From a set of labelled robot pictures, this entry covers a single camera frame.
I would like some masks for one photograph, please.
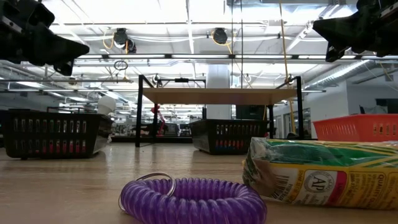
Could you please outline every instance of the black metal table frame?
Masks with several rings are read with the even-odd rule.
[[[172,82],[176,79],[159,79],[158,81],[166,81]],[[297,91],[297,113],[298,113],[298,138],[304,139],[304,122],[303,122],[303,100],[302,100],[302,84],[301,84],[301,77],[296,76],[290,79],[289,81],[281,84],[280,86],[276,87],[276,89],[282,88],[283,86],[288,85],[290,82],[296,80],[296,91]],[[189,80],[188,81],[203,81],[205,83],[206,88],[206,80]],[[144,76],[138,76],[138,97],[137,97],[137,121],[136,121],[136,147],[140,147],[141,143],[141,115],[142,115],[142,97],[144,95],[144,82],[146,82],[151,88],[155,88],[152,83]],[[274,105],[267,105],[269,109],[269,129],[274,130]],[[156,134],[157,134],[157,103],[154,103],[154,121],[153,121],[153,132],[152,132],[152,139],[153,143],[156,141]],[[269,138],[274,138],[274,132],[269,132]]]

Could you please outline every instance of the black plastic basket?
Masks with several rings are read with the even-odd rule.
[[[101,114],[2,111],[4,145],[12,158],[87,158],[105,146],[112,122]]]
[[[210,154],[244,154],[252,137],[264,137],[267,121],[205,119],[190,127],[195,148]]]

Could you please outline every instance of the wooden table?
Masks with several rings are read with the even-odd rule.
[[[0,223],[138,223],[118,207],[130,180],[154,171],[177,178],[241,180],[244,156],[210,156],[188,144],[116,143],[92,159],[20,161],[0,149]],[[268,224],[397,223],[397,211],[299,207],[267,202]]]
[[[159,104],[273,105],[296,96],[294,89],[144,88]]]

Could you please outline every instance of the orange plastic basket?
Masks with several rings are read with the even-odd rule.
[[[313,122],[321,141],[398,140],[398,114],[358,114]]]

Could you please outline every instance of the white column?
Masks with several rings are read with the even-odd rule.
[[[230,88],[228,65],[209,65],[207,88]],[[231,119],[231,105],[207,105],[207,119]]]

